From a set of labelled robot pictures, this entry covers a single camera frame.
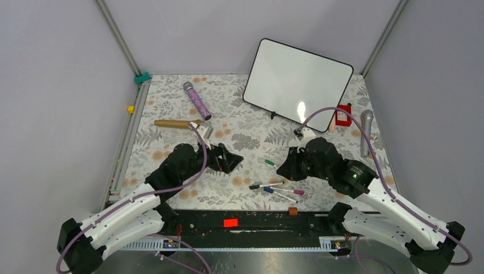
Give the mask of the white whiteboard black frame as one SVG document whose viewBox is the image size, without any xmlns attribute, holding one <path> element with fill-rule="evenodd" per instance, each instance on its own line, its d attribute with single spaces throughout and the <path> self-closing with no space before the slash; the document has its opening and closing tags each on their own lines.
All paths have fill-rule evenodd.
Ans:
<svg viewBox="0 0 484 274">
<path fill-rule="evenodd" d="M 302 124 L 324 108 L 307 127 L 327 131 L 354 73 L 344 62 L 264 38 L 253 61 L 243 100 Z"/>
</svg>

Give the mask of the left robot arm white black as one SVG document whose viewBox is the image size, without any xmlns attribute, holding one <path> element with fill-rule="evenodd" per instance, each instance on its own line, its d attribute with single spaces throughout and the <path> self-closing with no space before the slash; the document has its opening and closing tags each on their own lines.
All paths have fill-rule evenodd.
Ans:
<svg viewBox="0 0 484 274">
<path fill-rule="evenodd" d="M 80 222 L 70 218 L 61 228 L 57 243 L 60 254 L 56 271 L 93 273 L 112 253 L 145 235 L 169 235 L 177 227 L 176 217 L 159 207 L 184 187 L 198 180 L 206 168 L 230 174 L 244 160 L 222 143 L 198 149 L 179 144 L 161 165 L 130 194 L 111 207 Z"/>
</svg>

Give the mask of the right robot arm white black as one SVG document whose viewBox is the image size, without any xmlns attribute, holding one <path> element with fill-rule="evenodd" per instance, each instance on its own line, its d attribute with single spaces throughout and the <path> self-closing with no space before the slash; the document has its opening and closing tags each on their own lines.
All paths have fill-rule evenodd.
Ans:
<svg viewBox="0 0 484 274">
<path fill-rule="evenodd" d="M 327 226 L 335 235 L 356 233 L 386 244 L 425 273 L 444 273 L 448 269 L 456 241 L 465 231 L 458 222 L 446 223 L 386 190 L 375 171 L 358 160 L 344 159 L 324 138 L 315 138 L 304 148 L 290 147 L 276 172 L 291 181 L 308 177 L 326 180 L 337 192 L 384 215 L 385 220 L 378 220 L 338 202 L 328 214 Z"/>
</svg>

